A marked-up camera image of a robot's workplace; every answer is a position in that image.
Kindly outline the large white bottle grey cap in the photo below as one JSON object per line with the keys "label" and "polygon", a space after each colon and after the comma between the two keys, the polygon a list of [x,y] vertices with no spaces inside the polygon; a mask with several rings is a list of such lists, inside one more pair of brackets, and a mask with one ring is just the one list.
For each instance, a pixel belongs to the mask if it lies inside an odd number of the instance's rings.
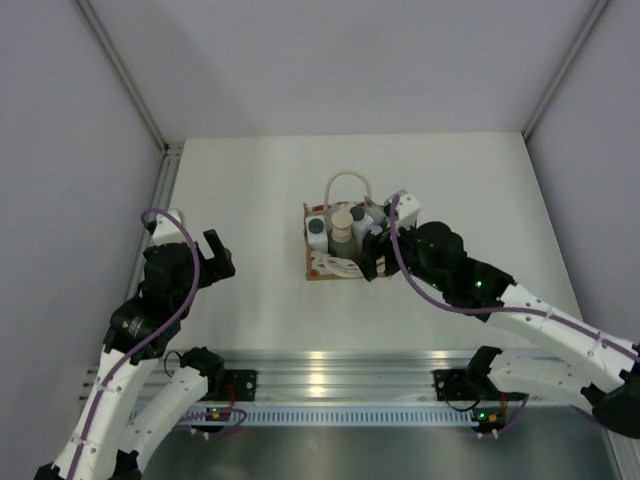
{"label": "large white bottle grey cap", "polygon": [[362,245],[362,241],[366,231],[373,225],[373,218],[364,210],[360,205],[354,204],[349,210],[353,222],[351,225],[352,234],[356,239],[359,246]]}

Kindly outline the grey pump bottle beige top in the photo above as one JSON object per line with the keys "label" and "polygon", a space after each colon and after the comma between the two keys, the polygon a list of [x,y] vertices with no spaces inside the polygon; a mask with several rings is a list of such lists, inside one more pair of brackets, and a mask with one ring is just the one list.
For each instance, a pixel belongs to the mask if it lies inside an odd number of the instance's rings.
{"label": "grey pump bottle beige top", "polygon": [[354,260],[358,254],[357,240],[353,233],[353,215],[347,204],[341,204],[330,217],[329,253],[336,258]]}

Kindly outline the patterned canvas bag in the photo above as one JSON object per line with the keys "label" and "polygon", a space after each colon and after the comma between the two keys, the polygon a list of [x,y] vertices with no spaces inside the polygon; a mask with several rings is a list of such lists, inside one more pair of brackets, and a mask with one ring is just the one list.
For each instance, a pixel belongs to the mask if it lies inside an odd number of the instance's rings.
{"label": "patterned canvas bag", "polygon": [[[323,215],[325,218],[325,224],[329,233],[331,231],[330,217],[331,214],[338,209],[341,204],[347,204],[347,208],[350,208],[356,204],[364,208],[363,201],[339,201],[330,202],[331,188],[334,182],[342,176],[352,176],[359,179],[365,188],[365,196],[372,199],[372,187],[369,180],[361,173],[354,170],[342,170],[333,174],[325,185],[323,203],[319,205],[303,205],[303,219],[304,219],[304,245],[305,245],[305,261],[306,261],[306,279],[308,281],[320,281],[320,280],[352,280],[361,279],[363,277],[358,265],[354,260],[347,260],[333,257],[329,251],[327,254],[321,254],[317,251],[312,251],[307,243],[306,239],[306,218],[309,216]],[[372,225],[365,233],[364,237],[368,233],[377,235],[382,232],[382,228],[378,225]],[[362,248],[362,245],[358,246],[358,254]]]}

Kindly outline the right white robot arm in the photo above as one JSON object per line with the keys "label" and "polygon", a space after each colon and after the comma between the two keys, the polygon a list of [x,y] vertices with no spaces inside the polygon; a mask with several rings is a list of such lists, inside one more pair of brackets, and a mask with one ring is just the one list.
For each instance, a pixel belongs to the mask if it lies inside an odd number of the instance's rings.
{"label": "right white robot arm", "polygon": [[475,317],[553,355],[517,357],[500,347],[477,350],[465,373],[478,397],[494,391],[541,396],[590,415],[606,429],[639,436],[639,345],[588,325],[531,293],[510,274],[470,257],[442,222],[390,225],[368,233],[356,263],[373,280],[401,273],[431,305]]}

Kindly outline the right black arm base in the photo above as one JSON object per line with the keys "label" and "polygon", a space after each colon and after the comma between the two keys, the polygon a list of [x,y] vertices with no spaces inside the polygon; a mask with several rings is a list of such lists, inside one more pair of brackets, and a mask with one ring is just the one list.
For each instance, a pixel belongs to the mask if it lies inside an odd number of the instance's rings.
{"label": "right black arm base", "polygon": [[434,370],[432,375],[439,401],[474,402],[501,399],[501,393],[486,376],[471,373],[467,369]]}

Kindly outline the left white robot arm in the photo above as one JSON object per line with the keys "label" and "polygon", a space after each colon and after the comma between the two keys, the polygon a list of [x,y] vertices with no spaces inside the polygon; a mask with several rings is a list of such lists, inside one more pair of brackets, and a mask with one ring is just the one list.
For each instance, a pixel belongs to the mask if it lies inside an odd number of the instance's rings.
{"label": "left white robot arm", "polygon": [[38,479],[139,479],[187,410],[225,390],[223,358],[194,347],[142,412],[131,415],[197,291],[235,274],[231,252],[215,230],[204,234],[210,259],[194,242],[172,242],[160,228],[152,233],[154,244],[143,253],[145,278],[112,314],[80,419],[59,456],[37,470]]}

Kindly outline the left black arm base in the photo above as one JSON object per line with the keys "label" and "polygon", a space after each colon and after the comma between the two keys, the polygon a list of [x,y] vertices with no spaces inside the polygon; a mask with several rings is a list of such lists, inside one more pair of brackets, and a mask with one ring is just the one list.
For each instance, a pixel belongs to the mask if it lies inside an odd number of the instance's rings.
{"label": "left black arm base", "polygon": [[253,402],[256,399],[257,377],[256,370],[227,370],[217,400],[229,404]]}

